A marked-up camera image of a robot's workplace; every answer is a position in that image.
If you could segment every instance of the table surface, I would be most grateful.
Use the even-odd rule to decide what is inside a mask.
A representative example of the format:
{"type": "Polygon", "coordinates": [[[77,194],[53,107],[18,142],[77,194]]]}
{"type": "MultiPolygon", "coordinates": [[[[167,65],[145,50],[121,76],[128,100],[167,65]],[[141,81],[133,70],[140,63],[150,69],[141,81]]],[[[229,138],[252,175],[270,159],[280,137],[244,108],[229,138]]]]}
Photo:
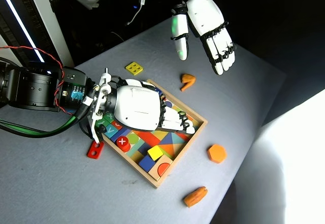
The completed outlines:
{"type": "MultiPolygon", "coordinates": [[[[99,82],[104,67],[133,78],[132,61],[209,123],[169,177],[153,188],[108,145],[99,160],[86,156],[90,139],[76,125],[47,139],[0,131],[0,216],[3,223],[209,223],[240,167],[285,75],[240,46],[222,76],[212,71],[199,39],[189,35],[189,57],[180,61],[170,40],[170,19],[77,68],[99,82]],[[185,92],[180,75],[196,76],[185,92]],[[223,145],[227,159],[209,160],[207,149],[223,145]],[[200,186],[209,192],[187,208],[184,196],[200,186]]],[[[0,118],[43,130],[62,125],[63,113],[5,106],[0,118]]]]}

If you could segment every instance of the puzzle pattern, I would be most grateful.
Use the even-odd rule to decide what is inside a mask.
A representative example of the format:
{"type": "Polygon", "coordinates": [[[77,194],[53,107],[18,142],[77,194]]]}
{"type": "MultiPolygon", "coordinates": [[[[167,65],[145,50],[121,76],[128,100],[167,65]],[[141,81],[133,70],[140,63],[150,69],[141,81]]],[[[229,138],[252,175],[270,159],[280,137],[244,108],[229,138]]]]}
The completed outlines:
{"type": "MultiPolygon", "coordinates": [[[[165,103],[168,107],[171,107],[177,111],[181,111],[177,106],[175,106],[172,102],[165,99],[165,103]]],[[[188,116],[193,122],[194,128],[197,130],[200,124],[194,120],[193,118],[188,116]]],[[[162,157],[161,152],[164,156],[164,162],[162,163],[164,166],[166,164],[170,164],[179,152],[183,149],[186,143],[190,140],[192,135],[179,134],[179,133],[169,133],[162,131],[152,131],[152,132],[140,132],[135,130],[130,130],[125,127],[120,126],[115,120],[114,115],[111,113],[105,114],[103,119],[97,122],[97,126],[103,124],[107,131],[105,135],[115,144],[117,143],[117,139],[121,136],[125,136],[130,143],[130,149],[125,152],[127,156],[129,156],[134,162],[140,165],[146,172],[149,172],[151,168],[154,168],[155,163],[158,164],[159,159],[162,157]]],[[[158,180],[159,176],[152,176],[155,180],[158,180]]]]}

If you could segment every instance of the blue cube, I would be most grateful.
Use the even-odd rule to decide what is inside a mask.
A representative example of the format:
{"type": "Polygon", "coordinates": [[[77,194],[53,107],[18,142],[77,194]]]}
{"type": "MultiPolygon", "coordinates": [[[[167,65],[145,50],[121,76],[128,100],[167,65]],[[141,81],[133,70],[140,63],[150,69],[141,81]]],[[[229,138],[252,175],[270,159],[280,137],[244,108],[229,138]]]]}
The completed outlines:
{"type": "Polygon", "coordinates": [[[150,169],[156,164],[156,162],[148,155],[146,155],[140,162],[139,166],[145,170],[146,172],[149,172],[150,169]]]}

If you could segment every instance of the white light bar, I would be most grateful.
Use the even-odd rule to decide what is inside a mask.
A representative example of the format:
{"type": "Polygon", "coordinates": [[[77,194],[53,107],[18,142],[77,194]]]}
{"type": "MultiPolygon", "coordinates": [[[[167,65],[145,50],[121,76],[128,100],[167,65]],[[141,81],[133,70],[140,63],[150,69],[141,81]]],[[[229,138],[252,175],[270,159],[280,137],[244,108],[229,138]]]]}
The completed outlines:
{"type": "MultiPolygon", "coordinates": [[[[24,25],[23,22],[21,21],[21,19],[20,19],[18,13],[17,13],[15,7],[13,6],[13,4],[12,4],[12,2],[11,2],[11,0],[6,0],[6,1],[7,1],[7,3],[8,3],[8,6],[10,7],[12,13],[15,15],[15,17],[16,17],[16,19],[17,19],[17,21],[18,21],[18,23],[19,23],[19,25],[20,25],[20,27],[21,27],[21,29],[24,31],[24,33],[25,33],[25,35],[26,35],[28,41],[30,42],[31,46],[32,46],[33,48],[36,48],[35,43],[34,43],[33,40],[31,39],[31,37],[30,37],[30,35],[29,35],[29,33],[28,33],[28,31],[27,31],[25,25],[24,25]]],[[[42,58],[40,52],[39,52],[38,50],[34,50],[34,51],[35,51],[36,55],[39,57],[40,61],[41,61],[41,62],[44,62],[44,60],[43,60],[43,58],[42,58]]]]}

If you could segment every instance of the yellow lego brick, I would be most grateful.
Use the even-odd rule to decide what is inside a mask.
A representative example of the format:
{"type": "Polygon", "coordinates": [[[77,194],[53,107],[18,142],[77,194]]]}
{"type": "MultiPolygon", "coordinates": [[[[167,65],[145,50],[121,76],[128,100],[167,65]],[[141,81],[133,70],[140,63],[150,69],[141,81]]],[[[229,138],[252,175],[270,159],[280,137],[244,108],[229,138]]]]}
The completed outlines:
{"type": "Polygon", "coordinates": [[[161,151],[158,145],[153,146],[151,149],[148,150],[148,154],[150,157],[155,161],[159,157],[161,157],[164,153],[161,151]]]}
{"type": "Polygon", "coordinates": [[[130,73],[132,73],[134,76],[138,75],[143,71],[143,67],[137,64],[136,62],[132,62],[131,64],[127,65],[125,67],[130,73]]]}

